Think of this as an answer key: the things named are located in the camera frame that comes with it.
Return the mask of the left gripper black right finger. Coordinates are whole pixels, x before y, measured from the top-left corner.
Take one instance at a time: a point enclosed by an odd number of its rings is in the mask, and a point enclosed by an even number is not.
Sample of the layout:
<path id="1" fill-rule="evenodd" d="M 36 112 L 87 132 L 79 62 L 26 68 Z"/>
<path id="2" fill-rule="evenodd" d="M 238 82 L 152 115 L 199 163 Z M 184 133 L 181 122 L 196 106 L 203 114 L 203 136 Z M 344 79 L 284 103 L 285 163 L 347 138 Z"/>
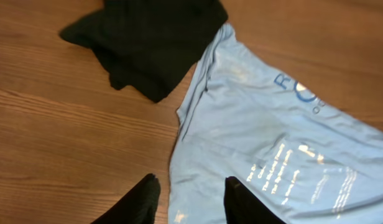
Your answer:
<path id="1" fill-rule="evenodd" d="M 224 209 L 227 224 L 285 224 L 234 176 L 225 180 Z"/>

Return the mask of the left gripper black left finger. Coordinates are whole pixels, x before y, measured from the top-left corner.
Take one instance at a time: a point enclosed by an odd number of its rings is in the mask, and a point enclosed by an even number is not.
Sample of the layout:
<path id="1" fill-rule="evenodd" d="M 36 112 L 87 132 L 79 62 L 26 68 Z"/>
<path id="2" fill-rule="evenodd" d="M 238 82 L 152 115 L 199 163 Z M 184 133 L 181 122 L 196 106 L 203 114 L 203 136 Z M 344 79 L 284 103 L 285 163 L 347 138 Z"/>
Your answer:
<path id="1" fill-rule="evenodd" d="M 91 224 L 154 224 L 159 197 L 158 178 L 154 174 L 147 174 Z"/>

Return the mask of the light blue printed t-shirt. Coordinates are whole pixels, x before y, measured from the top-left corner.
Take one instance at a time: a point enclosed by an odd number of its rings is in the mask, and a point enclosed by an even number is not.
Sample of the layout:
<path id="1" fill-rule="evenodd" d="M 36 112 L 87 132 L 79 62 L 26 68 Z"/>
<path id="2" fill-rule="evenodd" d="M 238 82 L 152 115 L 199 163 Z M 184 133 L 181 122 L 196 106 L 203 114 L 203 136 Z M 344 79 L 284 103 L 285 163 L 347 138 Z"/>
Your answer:
<path id="1" fill-rule="evenodd" d="M 230 24 L 177 115 L 170 223 L 224 223 L 229 176 L 285 223 L 383 223 L 383 132 L 261 61 Z"/>

